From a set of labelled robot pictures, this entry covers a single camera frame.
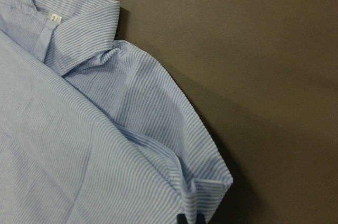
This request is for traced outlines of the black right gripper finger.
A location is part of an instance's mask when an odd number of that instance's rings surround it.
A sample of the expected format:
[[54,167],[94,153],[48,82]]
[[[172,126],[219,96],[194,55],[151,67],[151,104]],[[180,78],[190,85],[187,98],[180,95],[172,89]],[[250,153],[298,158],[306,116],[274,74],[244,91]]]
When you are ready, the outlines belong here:
[[185,214],[183,213],[178,214],[176,216],[176,223],[177,224],[188,224]]

